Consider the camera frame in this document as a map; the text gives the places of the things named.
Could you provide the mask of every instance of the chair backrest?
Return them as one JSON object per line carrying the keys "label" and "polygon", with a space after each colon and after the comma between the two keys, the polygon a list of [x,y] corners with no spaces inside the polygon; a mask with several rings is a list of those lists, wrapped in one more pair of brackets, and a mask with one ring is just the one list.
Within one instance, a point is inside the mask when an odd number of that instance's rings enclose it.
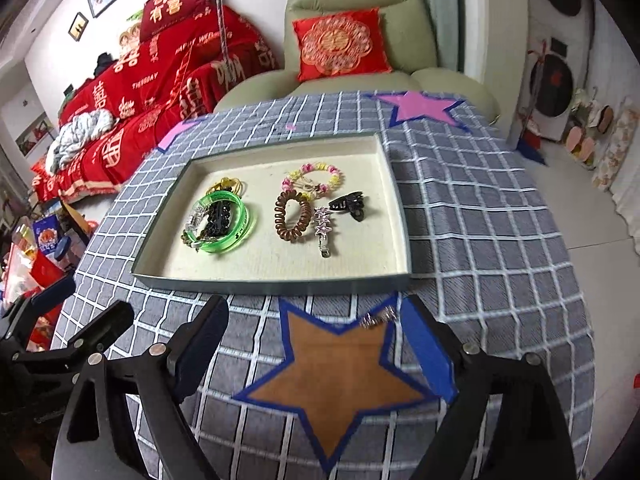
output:
{"label": "chair backrest", "polygon": [[298,70],[300,49],[292,22],[345,10],[380,8],[386,56],[394,70],[412,73],[438,65],[436,42],[425,0],[288,0],[285,66]]}

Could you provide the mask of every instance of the screw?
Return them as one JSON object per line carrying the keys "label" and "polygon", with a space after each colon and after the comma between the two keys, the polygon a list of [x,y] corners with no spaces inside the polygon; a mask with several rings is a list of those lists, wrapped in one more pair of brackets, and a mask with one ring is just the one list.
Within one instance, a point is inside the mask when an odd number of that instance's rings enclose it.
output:
{"label": "screw", "polygon": [[538,366],[542,362],[540,356],[538,354],[534,354],[533,352],[525,354],[524,359],[531,366]]}
{"label": "screw", "polygon": [[478,343],[469,342],[462,345],[462,351],[467,355],[476,355],[480,353]]}
{"label": "screw", "polygon": [[86,360],[90,365],[97,365],[100,361],[102,361],[102,354],[91,354],[89,358]]}
{"label": "screw", "polygon": [[155,345],[151,345],[149,348],[149,353],[154,357],[164,354],[166,351],[166,346],[164,343],[156,343]]}

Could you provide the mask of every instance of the blue gripper pad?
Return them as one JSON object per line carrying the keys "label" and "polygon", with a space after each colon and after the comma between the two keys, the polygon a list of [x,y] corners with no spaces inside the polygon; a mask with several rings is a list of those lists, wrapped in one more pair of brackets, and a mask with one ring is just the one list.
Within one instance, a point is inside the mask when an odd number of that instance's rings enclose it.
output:
{"label": "blue gripper pad", "polygon": [[400,324],[429,382],[429,388],[447,404],[451,404],[458,394],[453,363],[409,298],[402,300]]}

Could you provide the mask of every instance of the gray checkered tablecloth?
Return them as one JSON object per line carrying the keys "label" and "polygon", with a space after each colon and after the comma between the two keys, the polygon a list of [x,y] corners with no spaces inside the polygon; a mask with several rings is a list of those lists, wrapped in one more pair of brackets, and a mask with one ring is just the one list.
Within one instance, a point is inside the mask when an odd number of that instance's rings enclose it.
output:
{"label": "gray checkered tablecloth", "polygon": [[[398,180],[409,229],[417,293],[462,341],[490,354],[545,360],[574,443],[577,467],[591,435],[594,355],[582,295],[564,241],[533,181],[475,108],[452,113],[468,131],[420,120],[388,128],[392,106],[359,92],[290,97],[206,117],[181,134],[166,154],[154,152],[122,189],[76,273],[78,292],[65,303],[54,346],[114,300],[129,301],[134,326],[110,358],[140,354],[193,319],[206,294],[149,290],[132,277],[133,260],[162,199],[194,157],[292,138],[345,132],[382,133]],[[354,320],[383,296],[286,298],[331,323]],[[196,439],[224,480],[324,478],[295,415],[232,400],[284,357],[278,298],[230,296],[229,327],[199,391],[183,404]],[[395,364],[421,377],[402,336]],[[139,400],[132,421],[148,466],[162,477]],[[498,413],[492,400],[466,478],[477,475]],[[370,416],[330,478],[408,478],[446,407],[427,404]]]}

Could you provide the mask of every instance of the armchair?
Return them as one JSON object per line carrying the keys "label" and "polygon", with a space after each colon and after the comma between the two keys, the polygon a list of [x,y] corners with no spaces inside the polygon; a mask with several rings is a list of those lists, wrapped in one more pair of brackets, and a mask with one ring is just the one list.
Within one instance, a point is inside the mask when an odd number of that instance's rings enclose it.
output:
{"label": "armchair", "polygon": [[[292,22],[344,10],[380,8],[385,51],[390,73],[334,76],[302,84],[298,38]],[[288,0],[285,15],[285,68],[253,76],[229,92],[216,112],[287,95],[339,91],[427,91],[463,95],[489,122],[499,114],[498,104],[479,82],[438,67],[438,56],[425,0]]]}

